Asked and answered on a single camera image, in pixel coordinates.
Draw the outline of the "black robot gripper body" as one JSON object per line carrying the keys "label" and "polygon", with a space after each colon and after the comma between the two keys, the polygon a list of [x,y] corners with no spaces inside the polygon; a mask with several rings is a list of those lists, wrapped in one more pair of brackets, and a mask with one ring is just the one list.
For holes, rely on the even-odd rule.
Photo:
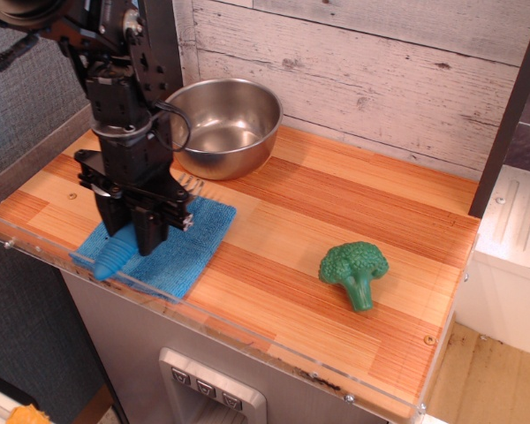
{"label": "black robot gripper body", "polygon": [[157,136],[99,141],[99,151],[80,149],[74,154],[82,186],[95,195],[123,200],[131,215],[135,208],[144,208],[182,231],[192,225],[187,206],[193,197],[170,174],[173,154]]}

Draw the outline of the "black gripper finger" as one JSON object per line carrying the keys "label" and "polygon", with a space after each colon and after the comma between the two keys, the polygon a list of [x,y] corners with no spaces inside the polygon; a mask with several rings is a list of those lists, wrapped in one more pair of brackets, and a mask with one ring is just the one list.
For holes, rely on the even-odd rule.
{"label": "black gripper finger", "polygon": [[142,256],[152,254],[168,238],[169,225],[152,210],[135,208],[132,211],[132,223]]}
{"label": "black gripper finger", "polygon": [[110,236],[114,236],[132,221],[131,212],[123,200],[96,194],[95,201]]}

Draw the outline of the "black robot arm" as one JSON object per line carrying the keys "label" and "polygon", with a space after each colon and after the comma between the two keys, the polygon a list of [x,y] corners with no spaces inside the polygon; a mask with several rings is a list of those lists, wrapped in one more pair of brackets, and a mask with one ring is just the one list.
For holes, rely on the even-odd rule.
{"label": "black robot arm", "polygon": [[0,27],[23,34],[0,53],[0,72],[42,38],[70,59],[100,142],[74,158],[107,232],[131,226],[140,254],[149,255],[170,228],[186,230],[192,197],[170,166],[189,140],[173,137],[170,121],[180,109],[168,100],[182,79],[158,62],[139,8],[130,1],[0,1]]}

